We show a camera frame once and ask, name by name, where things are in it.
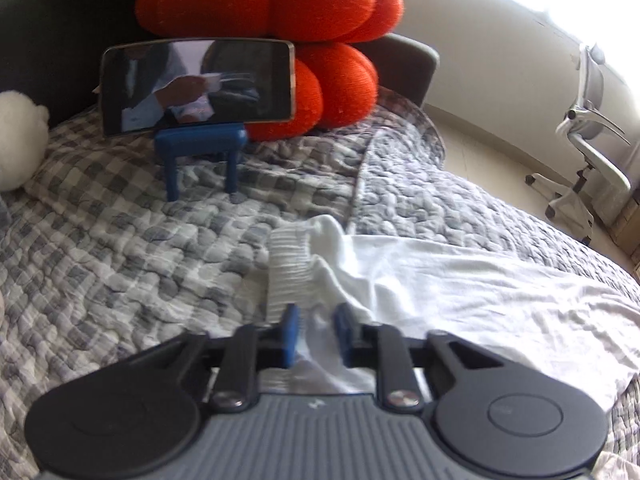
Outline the smartphone on stand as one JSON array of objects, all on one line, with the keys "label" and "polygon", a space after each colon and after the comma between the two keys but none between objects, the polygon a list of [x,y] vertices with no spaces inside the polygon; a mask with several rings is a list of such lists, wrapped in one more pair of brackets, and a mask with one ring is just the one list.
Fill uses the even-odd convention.
[{"label": "smartphone on stand", "polygon": [[286,122],[295,110],[294,46],[243,38],[122,44],[104,52],[99,96],[106,136]]}]

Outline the white plush toy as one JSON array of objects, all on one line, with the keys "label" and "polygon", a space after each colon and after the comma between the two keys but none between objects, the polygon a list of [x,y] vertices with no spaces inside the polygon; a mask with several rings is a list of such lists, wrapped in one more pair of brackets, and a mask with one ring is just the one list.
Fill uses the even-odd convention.
[{"label": "white plush toy", "polygon": [[1,191],[16,190],[38,170],[49,143],[49,110],[14,90],[1,93]]}]

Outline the blue phone stand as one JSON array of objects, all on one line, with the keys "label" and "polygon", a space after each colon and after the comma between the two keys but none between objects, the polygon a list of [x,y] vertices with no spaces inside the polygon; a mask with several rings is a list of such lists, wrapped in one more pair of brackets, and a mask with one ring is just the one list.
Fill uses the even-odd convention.
[{"label": "blue phone stand", "polygon": [[154,136],[154,151],[164,165],[168,202],[175,202],[180,195],[177,171],[180,157],[216,155],[221,158],[227,164],[224,190],[228,194],[238,192],[239,157],[247,141],[247,131],[240,122],[158,130]]}]

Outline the orange flower cushion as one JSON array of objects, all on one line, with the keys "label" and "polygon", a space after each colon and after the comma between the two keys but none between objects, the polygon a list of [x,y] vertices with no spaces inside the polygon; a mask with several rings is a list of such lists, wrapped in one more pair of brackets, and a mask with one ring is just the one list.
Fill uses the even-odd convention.
[{"label": "orange flower cushion", "polygon": [[346,127],[378,99],[378,72],[357,44],[390,32],[404,0],[137,0],[138,23],[165,38],[272,38],[295,48],[295,113],[248,125],[252,141]]}]

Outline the grey office chair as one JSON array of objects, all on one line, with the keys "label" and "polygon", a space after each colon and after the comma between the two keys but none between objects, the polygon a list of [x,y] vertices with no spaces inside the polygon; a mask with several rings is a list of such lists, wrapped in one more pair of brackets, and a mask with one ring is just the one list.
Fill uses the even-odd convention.
[{"label": "grey office chair", "polygon": [[544,215],[552,220],[562,214],[577,224],[582,229],[582,237],[579,241],[586,246],[591,243],[594,218],[580,198],[580,192],[587,184],[588,176],[593,171],[597,171],[616,191],[631,190],[630,181],[623,171],[591,144],[591,141],[602,132],[612,134],[623,144],[629,143],[624,130],[601,112],[604,96],[602,73],[604,64],[605,56],[595,44],[593,46],[583,44],[579,48],[577,96],[572,106],[565,112],[562,122],[555,129],[555,133],[566,139],[584,158],[585,166],[578,171],[575,183],[566,186],[538,172],[528,174],[524,178],[525,183],[531,188],[539,192],[547,190],[553,193],[553,198],[548,201]]}]

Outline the white garment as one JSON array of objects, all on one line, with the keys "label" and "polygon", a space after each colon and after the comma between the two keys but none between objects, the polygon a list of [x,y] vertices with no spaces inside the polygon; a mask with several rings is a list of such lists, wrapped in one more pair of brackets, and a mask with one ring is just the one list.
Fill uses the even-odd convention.
[{"label": "white garment", "polygon": [[639,373],[639,307],[591,278],[481,249],[386,235],[352,235],[329,216],[275,230],[266,315],[295,304],[294,365],[262,386],[280,393],[370,392],[367,370],[344,367],[332,316],[409,337],[444,330],[588,393],[601,408]]}]

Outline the grey checked quilt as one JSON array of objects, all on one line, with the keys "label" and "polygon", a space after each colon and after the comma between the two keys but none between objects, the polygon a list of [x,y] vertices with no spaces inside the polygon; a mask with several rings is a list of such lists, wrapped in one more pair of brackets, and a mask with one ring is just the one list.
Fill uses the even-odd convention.
[{"label": "grey checked quilt", "polygon": [[356,125],[251,145],[235,195],[223,164],[186,162],[169,203],[149,138],[106,138],[95,110],[55,128],[35,177],[1,203],[2,477],[36,474],[22,428],[49,388],[184,330],[263,320],[267,240],[296,220],[498,252],[638,300],[623,268],[445,157],[430,118],[386,90]]}]

